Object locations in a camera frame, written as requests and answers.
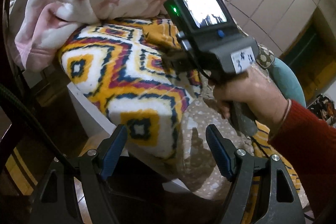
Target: white label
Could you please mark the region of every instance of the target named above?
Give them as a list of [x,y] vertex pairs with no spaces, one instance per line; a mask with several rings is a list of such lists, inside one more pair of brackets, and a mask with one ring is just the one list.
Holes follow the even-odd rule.
[[251,47],[244,48],[231,54],[236,73],[241,73],[255,62]]

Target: pillow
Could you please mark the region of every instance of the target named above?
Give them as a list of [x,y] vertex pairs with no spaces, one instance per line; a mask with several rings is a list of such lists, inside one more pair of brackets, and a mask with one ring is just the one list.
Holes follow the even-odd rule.
[[268,71],[286,99],[295,100],[303,107],[306,107],[302,87],[293,71],[284,62],[275,58]]

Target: handheld device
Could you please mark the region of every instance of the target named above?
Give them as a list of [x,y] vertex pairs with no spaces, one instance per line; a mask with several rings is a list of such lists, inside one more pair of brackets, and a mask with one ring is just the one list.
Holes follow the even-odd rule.
[[[238,29],[222,0],[167,0],[164,7],[179,30],[177,40],[182,48],[163,56],[164,65],[177,72],[198,69],[208,79],[222,83],[255,62],[259,54],[256,40]],[[258,131],[246,104],[233,102],[231,109],[236,129],[248,136]]]

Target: blue button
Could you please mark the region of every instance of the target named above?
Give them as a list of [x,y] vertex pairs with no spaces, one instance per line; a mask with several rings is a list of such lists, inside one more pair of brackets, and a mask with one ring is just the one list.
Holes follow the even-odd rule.
[[225,33],[222,30],[218,30],[218,36],[223,38],[225,36]]

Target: red sleeve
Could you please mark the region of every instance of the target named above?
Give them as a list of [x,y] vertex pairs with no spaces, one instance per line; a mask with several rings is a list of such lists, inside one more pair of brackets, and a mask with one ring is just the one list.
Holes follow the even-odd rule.
[[317,217],[336,195],[336,129],[292,101],[270,144],[293,165]]

